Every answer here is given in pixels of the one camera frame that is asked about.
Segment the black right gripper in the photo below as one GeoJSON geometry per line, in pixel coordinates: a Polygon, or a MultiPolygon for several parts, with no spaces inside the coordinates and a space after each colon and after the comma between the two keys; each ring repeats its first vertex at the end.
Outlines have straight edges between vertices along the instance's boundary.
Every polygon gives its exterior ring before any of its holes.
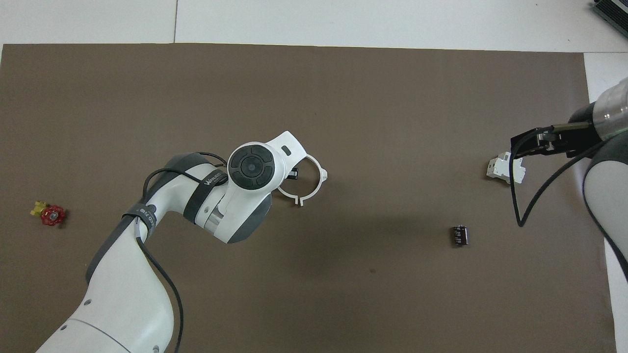
{"type": "Polygon", "coordinates": [[[590,121],[552,125],[547,132],[537,127],[511,138],[511,154],[514,158],[529,155],[553,155],[565,153],[568,158],[575,157],[600,143],[599,137],[590,121]]]}

